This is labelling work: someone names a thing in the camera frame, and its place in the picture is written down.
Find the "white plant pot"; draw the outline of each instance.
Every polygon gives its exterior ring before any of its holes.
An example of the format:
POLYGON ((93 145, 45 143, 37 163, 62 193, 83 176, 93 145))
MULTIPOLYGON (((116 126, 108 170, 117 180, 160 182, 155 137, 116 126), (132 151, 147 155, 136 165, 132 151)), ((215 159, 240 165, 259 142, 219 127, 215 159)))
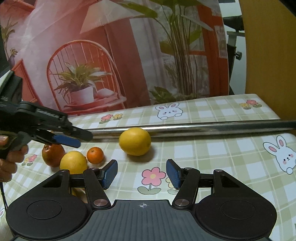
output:
POLYGON ((94 102, 94 91, 93 87, 87 87, 83 90, 70 92, 72 102, 77 105, 88 104, 94 102))

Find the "bunny ear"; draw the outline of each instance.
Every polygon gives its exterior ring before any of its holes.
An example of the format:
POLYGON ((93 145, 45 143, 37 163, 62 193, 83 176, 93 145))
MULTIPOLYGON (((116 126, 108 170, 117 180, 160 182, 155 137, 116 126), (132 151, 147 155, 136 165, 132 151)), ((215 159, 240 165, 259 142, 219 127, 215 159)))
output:
POLYGON ((265 150, 267 150, 271 155, 274 155, 274 156, 276 156, 276 152, 279 150, 277 146, 269 142, 264 142, 263 146, 265 150))
POLYGON ((282 136, 277 136, 276 141, 278 143, 279 148, 287 146, 286 141, 282 136))
POLYGON ((164 110, 164 109, 166 109, 166 106, 164 106, 164 105, 158 105, 158 106, 155 107, 155 109, 157 109, 157 110, 164 110))
POLYGON ((171 104, 170 106, 169 106, 169 108, 170 107, 177 107, 179 105, 179 103, 173 103, 173 104, 171 104))
POLYGON ((4 211, 5 211, 5 209, 2 208, 1 211, 0 211, 0 218, 4 215, 4 211))

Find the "crosshair mark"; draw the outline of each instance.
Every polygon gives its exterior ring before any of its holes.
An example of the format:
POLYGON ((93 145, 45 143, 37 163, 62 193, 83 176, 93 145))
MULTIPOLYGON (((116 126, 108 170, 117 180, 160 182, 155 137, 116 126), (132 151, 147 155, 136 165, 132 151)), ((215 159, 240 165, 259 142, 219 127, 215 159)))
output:
POLYGON ((138 206, 140 206, 141 208, 145 208, 145 207, 147 207, 147 206, 149 206, 149 205, 147 205, 146 203, 141 203, 141 204, 138 205, 138 206))

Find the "bunny paw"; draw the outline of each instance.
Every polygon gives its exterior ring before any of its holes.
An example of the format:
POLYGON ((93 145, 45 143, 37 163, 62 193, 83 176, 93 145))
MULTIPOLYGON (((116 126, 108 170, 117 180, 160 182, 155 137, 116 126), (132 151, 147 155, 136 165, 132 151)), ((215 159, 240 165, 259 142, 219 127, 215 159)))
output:
POLYGON ((291 174, 293 173, 293 169, 290 168, 290 167, 288 167, 288 168, 287 168, 287 173, 288 173, 289 175, 291 175, 291 174))

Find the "gray ribbed plate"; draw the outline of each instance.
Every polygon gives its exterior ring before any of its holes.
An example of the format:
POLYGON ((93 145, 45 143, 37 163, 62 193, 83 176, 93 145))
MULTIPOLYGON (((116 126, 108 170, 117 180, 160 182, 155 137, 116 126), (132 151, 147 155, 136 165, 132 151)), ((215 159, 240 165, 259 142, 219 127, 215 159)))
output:
POLYGON ((168 201, 119 200, 107 210, 95 211, 88 223, 60 241, 222 241, 198 226, 189 211, 168 201))

